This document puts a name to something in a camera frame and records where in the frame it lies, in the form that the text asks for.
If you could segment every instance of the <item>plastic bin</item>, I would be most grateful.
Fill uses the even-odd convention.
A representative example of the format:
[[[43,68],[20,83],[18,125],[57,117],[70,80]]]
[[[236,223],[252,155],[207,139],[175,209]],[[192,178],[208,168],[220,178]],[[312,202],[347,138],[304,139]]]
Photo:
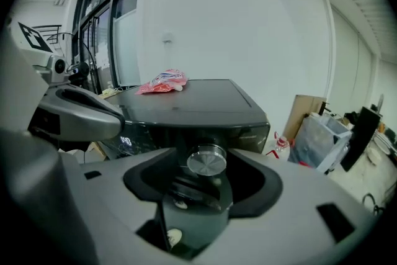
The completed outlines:
[[[303,120],[291,149],[289,161],[306,165],[325,173],[342,159],[344,147],[352,132],[331,116],[313,116]]]

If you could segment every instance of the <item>red and white packaging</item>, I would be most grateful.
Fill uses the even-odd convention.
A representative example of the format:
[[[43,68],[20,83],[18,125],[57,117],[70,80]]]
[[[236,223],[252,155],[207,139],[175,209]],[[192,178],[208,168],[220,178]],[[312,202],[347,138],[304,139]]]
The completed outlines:
[[[186,82],[187,78],[185,73],[174,69],[166,70],[150,82],[142,85],[135,95],[152,92],[169,92],[173,89],[181,91]]]

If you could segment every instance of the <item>plastic bag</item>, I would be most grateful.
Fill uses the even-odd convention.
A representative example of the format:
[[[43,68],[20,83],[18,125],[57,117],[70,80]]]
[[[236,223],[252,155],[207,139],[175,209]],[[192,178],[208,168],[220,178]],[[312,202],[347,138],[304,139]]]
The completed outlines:
[[[142,85],[136,95],[151,93],[151,92],[169,92],[175,89],[176,91],[181,91],[182,86],[187,82],[185,73],[179,70],[166,70],[165,72],[159,74],[152,81],[147,82]]]

